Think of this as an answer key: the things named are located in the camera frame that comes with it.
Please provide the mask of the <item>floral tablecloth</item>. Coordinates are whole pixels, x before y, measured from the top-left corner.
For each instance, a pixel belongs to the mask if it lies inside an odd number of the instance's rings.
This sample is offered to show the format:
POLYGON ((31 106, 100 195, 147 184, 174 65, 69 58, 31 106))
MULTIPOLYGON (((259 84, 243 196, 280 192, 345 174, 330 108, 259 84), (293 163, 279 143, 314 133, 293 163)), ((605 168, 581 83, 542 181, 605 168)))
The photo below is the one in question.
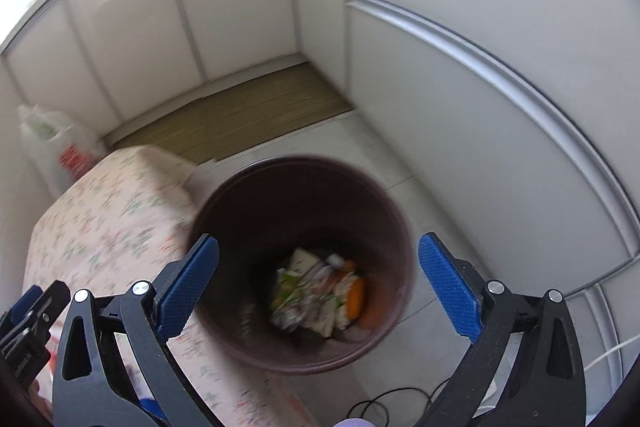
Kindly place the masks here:
MULTIPOLYGON (((96 297, 152 281, 186 253, 196 212, 193 162, 145 145, 106 156, 32 230, 23 286, 55 280, 96 297)), ((227 426, 312 426, 285 380, 233 360, 196 315, 168 343, 186 378, 227 426)))

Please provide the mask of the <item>brown floor mat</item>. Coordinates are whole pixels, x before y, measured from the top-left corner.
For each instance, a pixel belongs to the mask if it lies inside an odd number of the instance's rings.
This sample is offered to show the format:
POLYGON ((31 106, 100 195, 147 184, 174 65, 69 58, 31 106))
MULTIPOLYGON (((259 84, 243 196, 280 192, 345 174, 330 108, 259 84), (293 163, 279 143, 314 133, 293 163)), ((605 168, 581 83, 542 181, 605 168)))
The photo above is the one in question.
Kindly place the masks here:
POLYGON ((351 109, 311 65, 300 64, 186 104, 113 147, 155 145, 200 165, 351 109))

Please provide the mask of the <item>white sliding door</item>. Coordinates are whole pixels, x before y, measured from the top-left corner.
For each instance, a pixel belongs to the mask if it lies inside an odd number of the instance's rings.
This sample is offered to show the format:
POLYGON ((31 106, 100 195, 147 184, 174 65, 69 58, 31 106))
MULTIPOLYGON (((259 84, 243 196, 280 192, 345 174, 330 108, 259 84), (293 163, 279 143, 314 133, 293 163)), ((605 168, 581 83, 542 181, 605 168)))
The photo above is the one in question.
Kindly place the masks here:
POLYGON ((639 0, 348 0, 352 99, 489 271, 569 293, 639 251, 639 0))

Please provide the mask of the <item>white plastic shopping bag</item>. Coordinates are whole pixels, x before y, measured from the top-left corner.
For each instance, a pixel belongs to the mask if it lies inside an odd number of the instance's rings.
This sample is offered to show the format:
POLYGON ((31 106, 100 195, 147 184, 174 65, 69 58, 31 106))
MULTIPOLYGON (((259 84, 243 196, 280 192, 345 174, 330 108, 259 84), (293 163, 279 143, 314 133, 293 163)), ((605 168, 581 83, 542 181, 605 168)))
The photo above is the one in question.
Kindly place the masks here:
POLYGON ((59 198, 107 155, 99 135, 66 113, 23 104, 17 115, 24 151, 53 198, 59 198))

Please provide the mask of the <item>trash pile in bin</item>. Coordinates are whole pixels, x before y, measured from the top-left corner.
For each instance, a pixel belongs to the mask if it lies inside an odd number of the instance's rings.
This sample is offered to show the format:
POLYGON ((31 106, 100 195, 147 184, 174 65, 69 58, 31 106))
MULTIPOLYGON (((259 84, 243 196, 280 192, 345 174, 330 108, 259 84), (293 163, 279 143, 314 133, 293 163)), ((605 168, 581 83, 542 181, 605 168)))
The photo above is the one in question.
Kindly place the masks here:
POLYGON ((366 284, 352 260, 321 259, 297 248, 277 272, 270 322, 285 332, 307 329, 322 338, 343 332, 360 317, 366 284))

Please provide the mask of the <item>brown trash bin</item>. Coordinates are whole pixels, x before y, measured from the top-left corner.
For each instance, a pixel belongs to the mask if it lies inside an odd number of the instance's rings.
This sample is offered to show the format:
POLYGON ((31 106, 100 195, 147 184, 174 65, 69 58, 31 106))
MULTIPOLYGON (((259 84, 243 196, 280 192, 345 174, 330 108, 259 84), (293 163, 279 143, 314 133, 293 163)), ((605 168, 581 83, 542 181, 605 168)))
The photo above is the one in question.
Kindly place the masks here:
POLYGON ((410 299, 408 225, 370 176, 334 158, 283 156, 232 174, 198 208, 191 239, 219 261, 196 315, 228 355, 288 375, 372 350, 410 299))

